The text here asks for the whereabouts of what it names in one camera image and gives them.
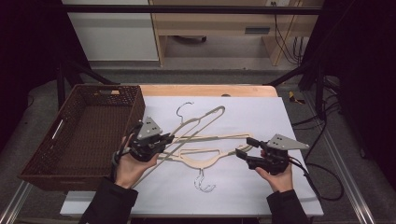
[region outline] tripod leg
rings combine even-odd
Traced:
[[[299,67],[289,71],[286,75],[279,77],[277,79],[275,79],[274,81],[267,83],[267,84],[262,84],[263,86],[273,86],[276,87],[280,84],[282,84],[283,82],[289,80],[292,77],[295,77],[297,75],[303,74],[309,67],[310,67],[310,62],[308,63],[304,63],[302,65],[300,65]]]
[[[60,63],[56,69],[56,85],[58,89],[58,110],[61,109],[64,101],[66,100],[66,93],[64,90],[64,71],[63,65]]]
[[[88,69],[76,62],[73,61],[68,61],[67,62],[70,66],[72,66],[73,68],[75,68],[78,71],[81,71],[84,74],[87,74],[88,76],[94,78],[95,80],[98,80],[99,82],[105,84],[105,85],[120,85],[120,83],[117,82],[112,82],[110,80],[108,80],[105,77],[100,76],[99,74],[93,72],[91,69]]]

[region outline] metal frame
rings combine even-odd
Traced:
[[[276,14],[321,15],[334,9],[321,7],[232,7],[232,6],[146,6],[146,5],[47,5],[45,9],[85,13],[201,13],[201,14]]]

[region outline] metal hook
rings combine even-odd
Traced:
[[[204,181],[204,179],[205,179],[204,169],[199,169],[199,175],[194,180],[195,188],[205,193],[211,192],[216,187],[216,185],[207,185],[203,189],[202,181]]]
[[[193,104],[194,104],[194,102],[187,102],[187,103],[184,103],[183,105],[193,105]],[[183,116],[181,116],[181,115],[178,114],[178,110],[179,110],[183,105],[179,106],[178,109],[177,109],[177,111],[176,111],[176,114],[177,114],[179,117],[181,117],[181,123],[183,123]]]

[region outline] brown basket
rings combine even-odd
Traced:
[[[96,190],[145,107],[139,86],[76,85],[19,178],[43,190]]]

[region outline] metal bracket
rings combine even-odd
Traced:
[[[280,150],[309,149],[309,145],[298,142],[278,133],[268,141],[267,146]]]

